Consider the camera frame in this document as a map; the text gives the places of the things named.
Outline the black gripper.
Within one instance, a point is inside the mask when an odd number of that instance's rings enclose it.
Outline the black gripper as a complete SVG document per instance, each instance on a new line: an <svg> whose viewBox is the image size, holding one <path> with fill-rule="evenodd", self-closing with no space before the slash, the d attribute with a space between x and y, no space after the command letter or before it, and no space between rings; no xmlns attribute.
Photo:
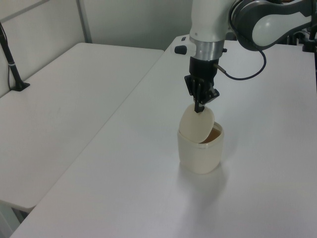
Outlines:
<svg viewBox="0 0 317 238"><path fill-rule="evenodd" d="M194 99L194 111L201 113L205 104L210 103L219 96L219 92L213 87L214 78L217 74L218 64L216 60L200 60L190 57L189 73L184 77L188 92ZM204 89L204 81L207 80L211 84Z"/></svg>

